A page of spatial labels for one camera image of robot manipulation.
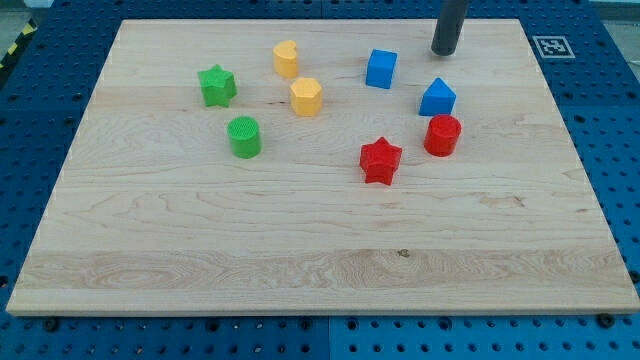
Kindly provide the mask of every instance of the blue perforated panel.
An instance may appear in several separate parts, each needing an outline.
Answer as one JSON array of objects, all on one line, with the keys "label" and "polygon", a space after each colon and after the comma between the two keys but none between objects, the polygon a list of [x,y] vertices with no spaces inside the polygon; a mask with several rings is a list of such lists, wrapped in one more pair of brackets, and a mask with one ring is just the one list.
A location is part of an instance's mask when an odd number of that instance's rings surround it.
[{"label": "blue perforated panel", "polygon": [[[61,0],[0,93],[0,303],[4,307],[122,19],[435,18],[435,0]],[[543,59],[607,221],[640,271],[640,89],[586,1],[475,0],[475,18],[519,18],[564,36]],[[640,317],[15,319],[0,359],[639,358]]]}]

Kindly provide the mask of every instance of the wood grain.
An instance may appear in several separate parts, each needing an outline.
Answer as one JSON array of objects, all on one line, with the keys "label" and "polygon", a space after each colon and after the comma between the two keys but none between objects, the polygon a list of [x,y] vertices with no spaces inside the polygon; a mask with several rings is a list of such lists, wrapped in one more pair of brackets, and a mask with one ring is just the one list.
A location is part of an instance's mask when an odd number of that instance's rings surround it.
[{"label": "wood grain", "polygon": [[[634,312],[638,296],[517,21],[469,20],[455,56],[432,20],[124,21],[12,294],[14,315],[202,316]],[[324,88],[297,118],[271,48],[294,39]],[[363,86],[372,48],[393,88]],[[238,96],[202,105],[221,64]],[[434,77],[463,122],[422,147]],[[233,157],[251,115],[263,152]],[[403,147],[364,184],[360,146]]]}]

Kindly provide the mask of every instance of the blue cube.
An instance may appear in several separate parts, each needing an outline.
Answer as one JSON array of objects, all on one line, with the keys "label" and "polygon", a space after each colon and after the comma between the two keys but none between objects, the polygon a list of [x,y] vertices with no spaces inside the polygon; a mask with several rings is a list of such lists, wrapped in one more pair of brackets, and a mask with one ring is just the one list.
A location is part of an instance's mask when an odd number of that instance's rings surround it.
[{"label": "blue cube", "polygon": [[456,102],[456,93],[440,78],[436,78],[424,92],[420,103],[421,116],[451,115]]},{"label": "blue cube", "polygon": [[398,54],[394,52],[373,49],[367,64],[367,79],[365,83],[368,86],[390,89],[393,69],[396,67],[396,59],[398,59]]}]

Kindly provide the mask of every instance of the red cylinder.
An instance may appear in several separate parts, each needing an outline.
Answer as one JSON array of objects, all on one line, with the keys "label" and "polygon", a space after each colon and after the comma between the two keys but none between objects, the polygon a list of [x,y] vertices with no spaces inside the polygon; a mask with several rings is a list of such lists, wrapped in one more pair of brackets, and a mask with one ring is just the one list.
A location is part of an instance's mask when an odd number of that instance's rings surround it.
[{"label": "red cylinder", "polygon": [[424,148],[434,156],[449,156],[455,150],[461,132],[458,119],[451,115],[436,115],[429,122]]}]

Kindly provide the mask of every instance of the toy block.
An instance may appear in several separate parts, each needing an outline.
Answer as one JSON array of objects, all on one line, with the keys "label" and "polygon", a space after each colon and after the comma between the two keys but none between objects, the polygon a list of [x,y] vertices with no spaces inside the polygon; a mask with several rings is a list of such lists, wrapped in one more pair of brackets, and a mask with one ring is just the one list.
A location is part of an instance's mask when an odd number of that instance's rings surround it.
[{"label": "toy block", "polygon": [[227,135],[231,143],[231,152],[239,158],[252,158],[262,149],[260,127],[252,117],[240,116],[231,120],[227,126]]},{"label": "toy block", "polygon": [[365,183],[381,182],[391,185],[393,174],[400,166],[402,148],[389,144],[381,137],[373,144],[362,145],[360,167],[365,173]]},{"label": "toy block", "polygon": [[451,115],[455,102],[456,93],[442,79],[436,78],[422,95],[419,114],[422,116]]},{"label": "toy block", "polygon": [[390,89],[397,59],[398,54],[394,52],[373,49],[367,64],[365,83],[368,86]]},{"label": "toy block", "polygon": [[206,106],[229,107],[229,100],[237,93],[232,72],[223,70],[220,65],[216,65],[210,70],[198,72],[198,78]]},{"label": "toy block", "polygon": [[291,107],[298,116],[315,116],[322,108],[322,86],[314,78],[299,78],[291,84]]},{"label": "toy block", "polygon": [[273,68],[282,77],[298,76],[298,51],[295,41],[286,40],[273,48]]},{"label": "toy block", "polygon": [[424,148],[434,156],[449,156],[453,153],[462,132],[462,125],[451,115],[436,115],[429,121]]}]

